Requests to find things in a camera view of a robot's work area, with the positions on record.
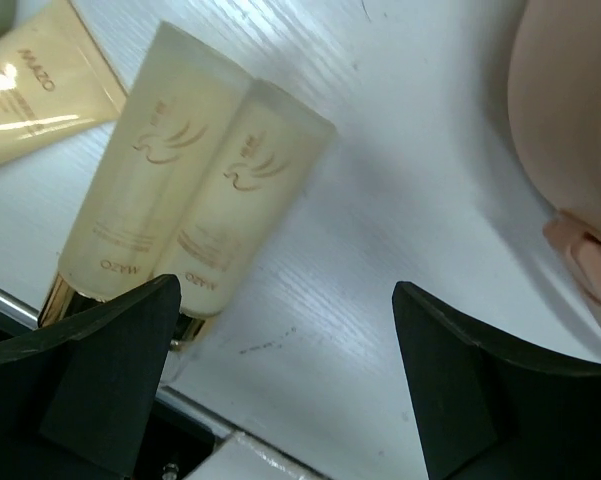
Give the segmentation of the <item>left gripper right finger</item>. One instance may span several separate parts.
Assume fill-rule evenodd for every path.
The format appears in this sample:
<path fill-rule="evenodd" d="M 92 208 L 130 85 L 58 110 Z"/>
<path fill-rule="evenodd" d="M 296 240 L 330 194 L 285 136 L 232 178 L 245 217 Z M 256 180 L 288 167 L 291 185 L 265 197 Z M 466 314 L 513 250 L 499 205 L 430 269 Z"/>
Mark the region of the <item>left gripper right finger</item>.
<path fill-rule="evenodd" d="M 432 479 L 601 479 L 601 364 L 522 340 L 411 282 L 392 295 Z"/>

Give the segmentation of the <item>gold cosmetic bottles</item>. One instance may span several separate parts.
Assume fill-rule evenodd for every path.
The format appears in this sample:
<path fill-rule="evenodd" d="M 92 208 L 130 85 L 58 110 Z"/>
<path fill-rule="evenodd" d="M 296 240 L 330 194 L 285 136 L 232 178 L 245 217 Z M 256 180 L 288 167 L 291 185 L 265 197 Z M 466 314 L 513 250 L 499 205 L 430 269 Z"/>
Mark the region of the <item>gold cosmetic bottles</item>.
<path fill-rule="evenodd" d="M 180 282 L 172 350 L 210 330 L 335 133 L 275 84 L 251 85 L 153 271 Z"/>

